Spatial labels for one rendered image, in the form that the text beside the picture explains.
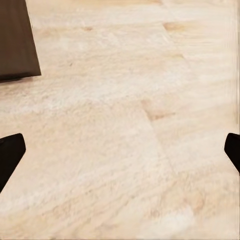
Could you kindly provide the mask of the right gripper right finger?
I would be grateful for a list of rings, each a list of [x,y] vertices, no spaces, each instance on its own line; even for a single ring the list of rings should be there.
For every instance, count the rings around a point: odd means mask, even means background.
[[[240,135],[228,133],[224,145],[224,152],[228,155],[229,159],[240,173]]]

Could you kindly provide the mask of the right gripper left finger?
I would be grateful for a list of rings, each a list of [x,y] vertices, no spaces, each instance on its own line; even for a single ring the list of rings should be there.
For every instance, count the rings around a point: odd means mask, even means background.
[[[0,138],[0,193],[26,152],[22,133]]]

